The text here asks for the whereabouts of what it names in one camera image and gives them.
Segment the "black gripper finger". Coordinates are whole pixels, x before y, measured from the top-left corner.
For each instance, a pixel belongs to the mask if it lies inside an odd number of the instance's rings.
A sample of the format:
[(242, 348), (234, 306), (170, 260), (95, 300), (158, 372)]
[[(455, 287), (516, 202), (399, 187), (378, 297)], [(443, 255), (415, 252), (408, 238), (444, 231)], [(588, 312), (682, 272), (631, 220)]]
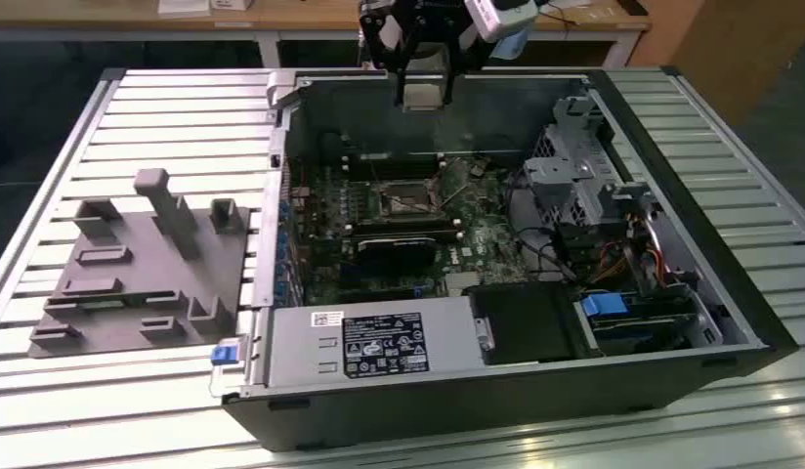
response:
[(415, 7), (415, 3), (360, 4), (360, 28), (374, 66), (396, 79), (396, 106), (403, 105), (407, 69), (418, 49)]
[(438, 43), (444, 48), (443, 103), (452, 103), (456, 78), (470, 71), (480, 70), (490, 60), (492, 44), (478, 31), (474, 18), (466, 7), (446, 13), (439, 23)]

